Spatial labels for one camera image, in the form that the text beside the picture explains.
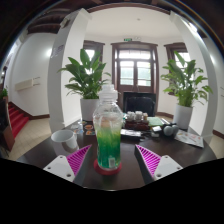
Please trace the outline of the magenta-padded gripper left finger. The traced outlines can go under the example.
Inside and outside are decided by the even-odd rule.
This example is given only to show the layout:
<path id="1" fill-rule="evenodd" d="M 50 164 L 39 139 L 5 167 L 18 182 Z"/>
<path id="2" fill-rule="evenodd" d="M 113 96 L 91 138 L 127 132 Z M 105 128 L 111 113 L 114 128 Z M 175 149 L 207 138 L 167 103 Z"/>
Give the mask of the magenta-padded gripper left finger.
<path id="1" fill-rule="evenodd" d="M 87 145 L 68 156 L 59 155 L 44 170 L 81 186 L 87 172 L 91 148 L 91 145 Z"/>

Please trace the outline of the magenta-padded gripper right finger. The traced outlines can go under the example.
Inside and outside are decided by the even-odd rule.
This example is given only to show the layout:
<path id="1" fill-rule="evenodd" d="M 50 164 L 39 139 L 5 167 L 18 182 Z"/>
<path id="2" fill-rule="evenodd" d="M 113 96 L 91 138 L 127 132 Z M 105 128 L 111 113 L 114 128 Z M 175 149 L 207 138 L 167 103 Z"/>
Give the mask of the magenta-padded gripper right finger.
<path id="1" fill-rule="evenodd" d="M 182 166 L 168 155 L 159 156 L 140 145 L 135 146 L 134 154 L 145 184 L 160 180 L 182 169 Z"/>

